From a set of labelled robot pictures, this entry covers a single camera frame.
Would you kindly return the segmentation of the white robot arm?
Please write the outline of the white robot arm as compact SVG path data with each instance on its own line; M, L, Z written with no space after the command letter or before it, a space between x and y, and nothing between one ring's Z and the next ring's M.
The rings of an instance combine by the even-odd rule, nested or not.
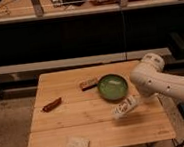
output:
M184 76L164 73L164 65L158 54L145 54L130 72L129 80L141 96L147 98L158 93L184 102Z

